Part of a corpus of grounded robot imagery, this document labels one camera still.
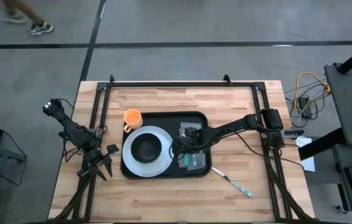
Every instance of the white plate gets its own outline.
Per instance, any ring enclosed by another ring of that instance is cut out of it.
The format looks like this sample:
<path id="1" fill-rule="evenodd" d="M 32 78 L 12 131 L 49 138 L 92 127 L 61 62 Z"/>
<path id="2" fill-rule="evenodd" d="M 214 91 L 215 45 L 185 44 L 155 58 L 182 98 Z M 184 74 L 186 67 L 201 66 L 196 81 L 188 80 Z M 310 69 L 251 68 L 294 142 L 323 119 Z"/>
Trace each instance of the white plate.
<path id="1" fill-rule="evenodd" d="M 161 153 L 159 157 L 150 162 L 150 163 L 142 163 L 135 160 L 132 156 L 131 146 L 133 140 L 141 134 L 153 134 L 157 136 L 159 141 L 161 142 Z M 122 158 L 126 167 L 134 174 L 141 177 L 153 177 L 157 176 L 166 169 L 168 169 L 169 165 L 172 163 L 172 159 L 169 157 L 169 146 L 172 143 L 172 137 L 163 130 L 162 128 L 158 128 L 155 126 L 144 126 L 141 127 L 130 134 L 122 148 Z M 172 157 L 174 156 L 172 149 L 170 150 L 170 154 Z"/>

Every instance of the black bowl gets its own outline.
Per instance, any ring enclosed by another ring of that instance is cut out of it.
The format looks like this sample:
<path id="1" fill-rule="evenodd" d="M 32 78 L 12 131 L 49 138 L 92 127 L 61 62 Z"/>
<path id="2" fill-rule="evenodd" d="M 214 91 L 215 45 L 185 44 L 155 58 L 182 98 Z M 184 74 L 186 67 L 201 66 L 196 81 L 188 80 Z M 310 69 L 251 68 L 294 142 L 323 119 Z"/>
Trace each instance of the black bowl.
<path id="1" fill-rule="evenodd" d="M 135 160 L 149 163 L 156 160 L 161 153 L 161 141 L 153 134 L 145 133 L 132 142 L 131 152 Z"/>

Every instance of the mug handle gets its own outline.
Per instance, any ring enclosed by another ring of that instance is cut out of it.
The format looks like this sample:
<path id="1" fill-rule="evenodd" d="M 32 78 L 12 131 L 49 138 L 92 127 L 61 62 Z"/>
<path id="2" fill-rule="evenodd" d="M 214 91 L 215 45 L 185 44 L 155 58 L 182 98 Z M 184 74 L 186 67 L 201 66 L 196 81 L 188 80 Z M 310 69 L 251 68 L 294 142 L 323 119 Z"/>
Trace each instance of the mug handle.
<path id="1" fill-rule="evenodd" d="M 132 128 L 129 127 L 129 125 L 125 124 L 124 131 L 125 131 L 126 133 L 130 133 L 130 132 L 132 131 Z"/>

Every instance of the orange mug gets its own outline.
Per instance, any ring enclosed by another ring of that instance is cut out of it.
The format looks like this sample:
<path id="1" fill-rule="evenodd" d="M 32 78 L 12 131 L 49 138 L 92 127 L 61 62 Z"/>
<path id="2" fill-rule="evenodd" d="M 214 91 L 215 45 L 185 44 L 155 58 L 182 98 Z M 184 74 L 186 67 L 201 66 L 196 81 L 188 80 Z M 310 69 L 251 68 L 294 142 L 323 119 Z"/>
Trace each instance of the orange mug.
<path id="1" fill-rule="evenodd" d="M 141 117 L 140 111 L 136 109 L 130 109 L 124 114 L 124 121 L 126 123 L 124 131 L 129 133 L 143 125 L 143 118 Z"/>

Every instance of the knife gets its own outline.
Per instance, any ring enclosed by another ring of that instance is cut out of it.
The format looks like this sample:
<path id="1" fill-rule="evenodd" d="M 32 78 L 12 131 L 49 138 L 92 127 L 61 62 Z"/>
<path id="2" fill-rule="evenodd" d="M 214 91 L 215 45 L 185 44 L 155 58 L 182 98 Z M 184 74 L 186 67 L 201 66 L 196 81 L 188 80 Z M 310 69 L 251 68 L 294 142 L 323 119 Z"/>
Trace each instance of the knife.
<path id="1" fill-rule="evenodd" d="M 212 167 L 213 171 L 217 172 L 220 176 L 222 176 L 222 178 L 226 179 L 228 182 L 230 182 L 231 184 L 233 184 L 236 188 L 238 188 L 238 190 L 244 192 L 246 195 L 248 195 L 250 198 L 253 198 L 253 194 L 251 194 L 249 191 L 245 190 L 245 188 L 243 188 L 242 186 L 234 183 L 233 181 L 231 181 L 228 176 L 224 173 L 222 173 L 220 170 Z"/>

